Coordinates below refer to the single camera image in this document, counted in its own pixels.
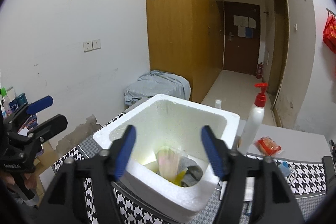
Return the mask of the person's left hand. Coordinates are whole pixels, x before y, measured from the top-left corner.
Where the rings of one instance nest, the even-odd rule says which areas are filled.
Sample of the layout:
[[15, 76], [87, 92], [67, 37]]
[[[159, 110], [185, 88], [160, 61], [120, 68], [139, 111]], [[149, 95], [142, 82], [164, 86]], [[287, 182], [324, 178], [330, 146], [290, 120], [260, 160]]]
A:
[[[5, 185], [8, 186], [9, 188], [15, 185], [15, 180], [13, 176], [11, 176], [9, 173], [1, 171], [1, 179], [5, 183]], [[24, 174], [23, 180], [25, 187], [27, 189], [35, 189], [37, 187], [37, 176], [35, 173]]]

